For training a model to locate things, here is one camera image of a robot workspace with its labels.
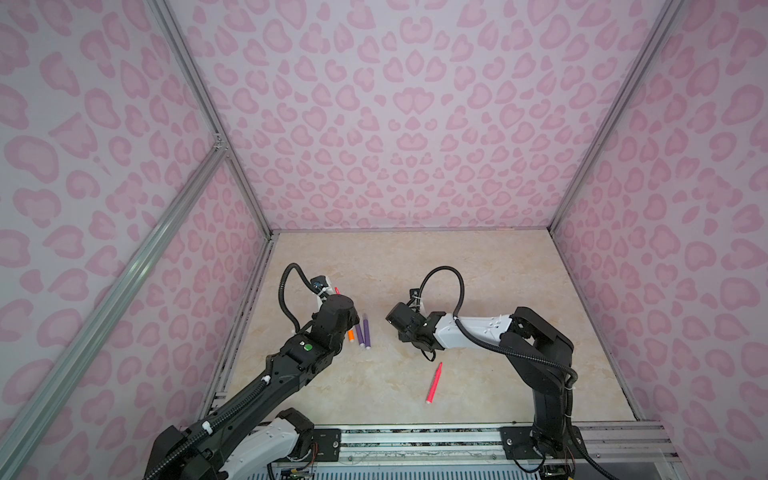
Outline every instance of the black cable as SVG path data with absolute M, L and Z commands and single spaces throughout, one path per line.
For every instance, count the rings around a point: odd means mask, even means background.
M 424 350 L 419 350 L 419 351 L 422 353 L 422 355 L 424 356 L 424 358 L 426 358 L 426 359 L 427 359 L 427 360 L 429 360 L 430 362 L 434 362 L 434 361 L 435 361 L 435 358 L 437 358 L 437 352 L 436 352 L 435 350 L 433 350 L 433 351 L 432 351 L 432 358 L 429 358 L 429 357 L 427 356 L 427 354 L 426 354 L 426 353 L 424 353 Z
M 543 457 L 541 457 L 541 462 L 538 464 L 538 467 L 534 468 L 533 470 L 526 470 L 525 468 L 522 467 L 522 465 L 520 465 L 518 460 L 515 458 L 515 447 L 512 446 L 512 448 L 509 451 L 512 453 L 512 461 L 515 463 L 515 465 L 518 466 L 519 469 L 521 469 L 525 473 L 536 473 L 536 472 L 538 472 L 539 470 L 541 470 L 541 467 L 544 466 L 544 461 L 547 459 L 547 456 L 544 455 Z
M 587 452 L 587 449 L 584 447 L 584 445 L 579 443 L 578 437 L 576 436 L 576 432 L 574 432 L 574 426 L 571 424 L 571 410 L 573 409 L 573 403 L 574 403 L 573 391 L 566 390 L 565 391 L 565 430 L 568 432 L 568 436 L 571 437 L 571 441 L 573 442 L 574 447 L 576 447 L 578 452 L 581 453 L 581 456 L 584 457 L 584 460 L 586 460 L 589 465 L 592 465 L 592 468 L 597 470 L 605 478 L 608 478 L 608 480 L 619 480 L 618 477 L 610 473 L 605 468 L 601 467 L 599 463 L 593 460 L 592 457 L 589 456 L 589 453 Z
M 453 316 L 458 316 L 458 311 L 462 308 L 462 304 L 464 303 L 464 279 L 462 278 L 462 275 L 458 272 L 457 269 L 453 268 L 452 266 L 443 265 L 438 266 L 437 268 L 433 269 L 431 272 L 427 273 L 427 276 L 424 277 L 424 280 L 422 280 L 422 285 L 419 287 L 419 296 L 424 296 L 424 286 L 427 284 L 427 280 L 429 280 L 429 277 L 434 275 L 437 272 L 440 272 L 442 270 L 450 270 L 458 277 L 458 302 L 456 303 L 456 308 L 453 309 Z
M 266 370 L 264 375 L 268 376 L 272 374 L 272 356 L 268 356 L 266 358 Z M 227 410 L 223 415 L 217 415 L 217 412 L 214 412 L 212 415 L 215 415 L 215 418 L 213 420 L 209 420 L 210 428 L 214 431 L 218 430 L 218 427 L 222 426 L 225 422 L 229 421 L 231 418 L 233 418 L 235 415 L 240 413 L 240 410 L 242 410 L 245 406 L 247 406 L 249 403 L 251 403 L 257 396 L 261 394 L 261 392 L 264 391 L 266 386 L 268 385 L 267 381 L 262 379 L 258 385 L 256 385 L 256 388 L 253 389 L 251 393 L 249 393 L 243 400 L 238 402 L 232 409 Z M 175 463 L 178 459 L 180 459 L 189 449 L 200 443 L 201 440 L 208 437 L 208 432 L 205 430 L 200 430 L 195 435 L 192 435 L 191 437 L 187 438 L 187 441 L 184 442 L 179 447 L 176 447 L 175 450 L 173 450 L 167 457 L 163 459 L 162 462 L 158 463 L 155 468 L 153 468 L 146 476 L 144 476 L 144 480 L 152 480 L 153 478 L 156 478 L 160 475 L 166 468 L 168 468 L 169 465 L 172 465 Z
M 312 286 L 309 280 L 306 279 L 306 275 L 304 275 L 304 272 L 301 270 L 301 267 L 298 263 L 291 263 L 286 267 L 286 269 L 283 271 L 283 276 L 280 277 L 280 286 L 277 287 L 277 302 L 280 304 L 280 309 L 283 311 L 283 313 L 286 314 L 288 319 L 293 324 L 293 331 L 299 332 L 301 330 L 301 325 L 299 324 L 299 320 L 288 310 L 288 306 L 286 305 L 286 281 L 288 280 L 288 276 L 290 275 L 291 270 L 296 270 L 296 272 L 301 277 L 301 281 L 304 282 L 304 285 L 306 285 L 306 288 L 310 289 L 310 292 L 317 294 L 317 289 Z

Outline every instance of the black joint motor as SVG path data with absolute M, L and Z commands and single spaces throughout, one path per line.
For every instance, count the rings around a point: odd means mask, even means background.
M 291 458 L 303 458 L 310 450 L 315 424 L 296 409 L 283 410 L 277 414 L 277 418 L 288 420 L 296 429 L 296 433 L 299 434 L 296 446 L 293 447 L 293 451 L 288 456 Z
M 397 329 L 397 338 L 404 343 L 412 343 L 424 352 L 443 350 L 435 340 L 435 324 L 445 315 L 444 312 L 432 312 L 429 318 L 399 302 L 387 314 L 386 321 Z

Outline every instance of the marker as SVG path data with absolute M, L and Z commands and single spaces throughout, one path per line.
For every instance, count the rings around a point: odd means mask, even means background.
M 362 336 L 362 330 L 360 330 L 360 322 L 355 325 L 355 333 L 357 333 L 357 341 L 360 342 L 362 348 L 366 347 L 366 338 Z
M 368 329 L 368 316 L 362 316 L 362 331 L 366 334 L 366 350 L 371 349 L 371 331 Z
M 440 381 L 440 374 L 442 373 L 442 362 L 437 366 L 435 371 L 435 378 L 432 380 L 432 386 L 429 387 L 429 395 L 427 395 L 427 403 L 432 403 L 435 399 L 435 391 L 437 390 L 437 384 Z

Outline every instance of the purple marker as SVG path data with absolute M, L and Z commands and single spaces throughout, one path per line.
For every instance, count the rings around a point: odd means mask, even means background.
M 362 316 L 362 330 L 366 334 L 366 350 L 371 349 L 371 331 L 368 330 L 368 316 Z
M 355 325 L 355 333 L 357 333 L 357 339 L 360 341 L 360 346 L 366 346 L 366 340 L 362 337 L 362 330 L 360 329 L 360 322 Z

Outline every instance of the pink marker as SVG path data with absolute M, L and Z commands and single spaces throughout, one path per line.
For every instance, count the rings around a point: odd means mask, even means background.
M 435 391 L 437 391 L 437 384 L 440 381 L 441 373 L 442 373 L 442 362 L 440 362 L 440 365 L 437 366 L 437 371 L 435 371 L 435 378 L 432 380 L 432 386 L 429 387 L 429 395 L 427 395 L 427 403 L 432 403 L 432 400 L 435 399 Z

